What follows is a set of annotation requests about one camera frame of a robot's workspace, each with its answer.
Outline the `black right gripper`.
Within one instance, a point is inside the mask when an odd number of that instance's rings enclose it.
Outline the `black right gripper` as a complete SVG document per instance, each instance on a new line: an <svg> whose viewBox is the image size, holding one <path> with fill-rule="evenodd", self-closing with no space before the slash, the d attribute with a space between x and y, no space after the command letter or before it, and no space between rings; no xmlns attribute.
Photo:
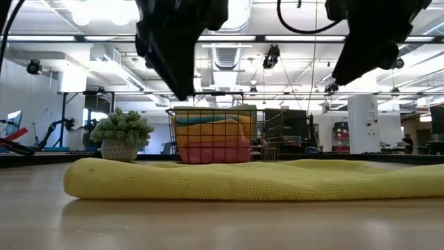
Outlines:
<svg viewBox="0 0 444 250"><path fill-rule="evenodd" d="M432 0L326 0L328 19L346 20L349 33L332 78L347 85L379 67L390 69L398 44L410 35L412 21Z"/></svg>

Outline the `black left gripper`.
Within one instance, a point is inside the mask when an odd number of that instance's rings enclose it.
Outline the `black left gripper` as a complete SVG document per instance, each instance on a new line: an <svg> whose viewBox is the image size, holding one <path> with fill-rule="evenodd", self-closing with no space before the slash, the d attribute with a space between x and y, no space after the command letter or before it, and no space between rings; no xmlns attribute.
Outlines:
<svg viewBox="0 0 444 250"><path fill-rule="evenodd" d="M185 101L194 95L195 43L205 30L217 31L228 20L228 0L135 0L140 20L135 45L167 84Z"/></svg>

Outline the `light green microfiber towel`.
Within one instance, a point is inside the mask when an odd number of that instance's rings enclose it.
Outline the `light green microfiber towel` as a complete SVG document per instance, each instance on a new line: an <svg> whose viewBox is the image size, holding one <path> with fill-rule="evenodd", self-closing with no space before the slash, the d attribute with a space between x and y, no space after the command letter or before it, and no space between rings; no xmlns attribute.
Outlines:
<svg viewBox="0 0 444 250"><path fill-rule="evenodd" d="M247 128L245 133L252 137L257 135L257 107L256 105L241 104L230 108L209 108L209 107L191 107L177 106L168 109L167 112L172 116L210 116L210 115L236 115Z"/></svg>

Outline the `teal microfiber towel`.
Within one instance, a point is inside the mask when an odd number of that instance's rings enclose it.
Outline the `teal microfiber towel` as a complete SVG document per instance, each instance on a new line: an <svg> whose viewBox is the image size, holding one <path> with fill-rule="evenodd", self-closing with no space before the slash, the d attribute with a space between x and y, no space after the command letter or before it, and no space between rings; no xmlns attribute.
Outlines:
<svg viewBox="0 0 444 250"><path fill-rule="evenodd" d="M190 126L194 124L211 123L228 119L238 120L236 115L210 115L210 116L177 116L176 121L179 126Z"/></svg>

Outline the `pink microfiber towel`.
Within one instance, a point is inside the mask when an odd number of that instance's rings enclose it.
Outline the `pink microfiber towel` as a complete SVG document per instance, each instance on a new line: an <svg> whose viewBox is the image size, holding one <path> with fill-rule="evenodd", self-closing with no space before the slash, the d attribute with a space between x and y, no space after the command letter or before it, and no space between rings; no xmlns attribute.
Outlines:
<svg viewBox="0 0 444 250"><path fill-rule="evenodd" d="M248 140L193 142L179 147L179 155L187 164L247 163L251 148Z"/></svg>

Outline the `yellow microfiber towel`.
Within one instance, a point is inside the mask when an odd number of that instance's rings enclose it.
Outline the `yellow microfiber towel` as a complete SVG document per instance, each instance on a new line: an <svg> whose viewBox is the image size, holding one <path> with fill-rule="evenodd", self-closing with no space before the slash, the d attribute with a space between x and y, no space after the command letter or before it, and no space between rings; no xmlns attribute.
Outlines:
<svg viewBox="0 0 444 250"><path fill-rule="evenodd" d="M79 199L342 201L444 197L444 164L382 169L354 160L206 165L73 162L63 178Z"/></svg>

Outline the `white square pillar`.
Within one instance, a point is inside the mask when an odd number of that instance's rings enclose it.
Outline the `white square pillar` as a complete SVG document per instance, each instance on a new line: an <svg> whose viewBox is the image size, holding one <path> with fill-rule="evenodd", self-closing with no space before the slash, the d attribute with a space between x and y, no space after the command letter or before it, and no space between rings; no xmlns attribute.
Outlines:
<svg viewBox="0 0 444 250"><path fill-rule="evenodd" d="M351 154L381 151L376 96L356 95L348 98L348 126Z"/></svg>

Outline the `red storage shelf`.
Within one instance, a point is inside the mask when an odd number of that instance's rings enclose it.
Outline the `red storage shelf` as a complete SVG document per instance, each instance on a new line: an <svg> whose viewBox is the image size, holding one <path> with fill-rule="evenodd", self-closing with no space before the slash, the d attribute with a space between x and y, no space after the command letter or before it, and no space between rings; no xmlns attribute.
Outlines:
<svg viewBox="0 0 444 250"><path fill-rule="evenodd" d="M334 122L332 151L335 153L350 153L350 132L347 122Z"/></svg>

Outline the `green artificial plant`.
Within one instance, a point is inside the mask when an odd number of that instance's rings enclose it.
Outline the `green artificial plant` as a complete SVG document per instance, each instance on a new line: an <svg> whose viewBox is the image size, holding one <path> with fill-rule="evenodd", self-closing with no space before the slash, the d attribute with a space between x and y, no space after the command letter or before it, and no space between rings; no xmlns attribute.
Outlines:
<svg viewBox="0 0 444 250"><path fill-rule="evenodd" d="M134 161L139 149L149 143L154 130L138 112L124 112L117 108L98 122L90 137L101 143L103 159L128 163Z"/></svg>

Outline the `black monitor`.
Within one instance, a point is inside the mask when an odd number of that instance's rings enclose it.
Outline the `black monitor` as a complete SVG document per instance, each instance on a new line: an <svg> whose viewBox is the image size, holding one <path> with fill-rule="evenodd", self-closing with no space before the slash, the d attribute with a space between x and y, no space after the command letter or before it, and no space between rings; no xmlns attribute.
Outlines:
<svg viewBox="0 0 444 250"><path fill-rule="evenodd" d="M432 133L444 134L444 106L432 106L430 113L432 118Z"/></svg>
<svg viewBox="0 0 444 250"><path fill-rule="evenodd" d="M308 142L310 139L305 110L266 109L266 136L281 142Z"/></svg>

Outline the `person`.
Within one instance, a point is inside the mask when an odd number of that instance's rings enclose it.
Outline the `person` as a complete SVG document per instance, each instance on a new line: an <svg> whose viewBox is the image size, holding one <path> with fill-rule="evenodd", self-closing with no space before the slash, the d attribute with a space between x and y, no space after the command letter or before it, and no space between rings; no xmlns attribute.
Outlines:
<svg viewBox="0 0 444 250"><path fill-rule="evenodd" d="M406 133L402 139L404 142L404 147L406 150L406 154L412 154L413 153L413 140L411 138L410 133Z"/></svg>

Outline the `black metal stand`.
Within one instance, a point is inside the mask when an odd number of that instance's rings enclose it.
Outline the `black metal stand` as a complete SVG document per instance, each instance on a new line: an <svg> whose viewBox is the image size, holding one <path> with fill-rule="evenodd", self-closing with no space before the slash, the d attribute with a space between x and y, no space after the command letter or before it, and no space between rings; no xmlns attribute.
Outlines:
<svg viewBox="0 0 444 250"><path fill-rule="evenodd" d="M60 91L62 111L59 146L83 151L85 123L92 124L91 112L110 114L115 109L116 93L105 90Z"/></svg>

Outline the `red slanted bar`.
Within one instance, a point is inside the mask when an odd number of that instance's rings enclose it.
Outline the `red slanted bar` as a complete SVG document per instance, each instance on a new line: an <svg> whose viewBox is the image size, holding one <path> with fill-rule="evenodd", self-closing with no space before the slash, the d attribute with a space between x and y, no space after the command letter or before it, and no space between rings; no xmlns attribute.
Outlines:
<svg viewBox="0 0 444 250"><path fill-rule="evenodd" d="M21 128L17 132L7 135L6 137L2 137L1 139L13 141L13 140L16 140L16 139L20 138L21 136L27 134L27 132L28 132L27 128Z"/></svg>

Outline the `tilted computer monitor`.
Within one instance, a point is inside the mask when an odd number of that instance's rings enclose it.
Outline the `tilted computer monitor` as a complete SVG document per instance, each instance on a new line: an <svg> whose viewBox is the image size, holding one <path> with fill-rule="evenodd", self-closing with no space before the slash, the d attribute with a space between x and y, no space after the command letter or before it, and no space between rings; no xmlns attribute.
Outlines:
<svg viewBox="0 0 444 250"><path fill-rule="evenodd" d="M7 116L6 135L12 135L20 129L22 121L22 111L18 110L9 113Z"/></svg>

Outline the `black aluminium table frame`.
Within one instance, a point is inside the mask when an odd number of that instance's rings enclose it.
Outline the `black aluminium table frame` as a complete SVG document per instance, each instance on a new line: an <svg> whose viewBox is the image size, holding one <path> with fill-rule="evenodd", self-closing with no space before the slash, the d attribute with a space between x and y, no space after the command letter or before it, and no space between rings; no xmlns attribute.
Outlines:
<svg viewBox="0 0 444 250"><path fill-rule="evenodd" d="M39 153L34 156L21 156L13 154L0 154L0 169L10 167L25 167L31 165L50 165L60 163L73 163L82 158L101 158L100 153ZM401 163L410 165L444 164L444 156L440 155L407 155L407 154L281 154L278 160L362 160L383 163Z"/></svg>

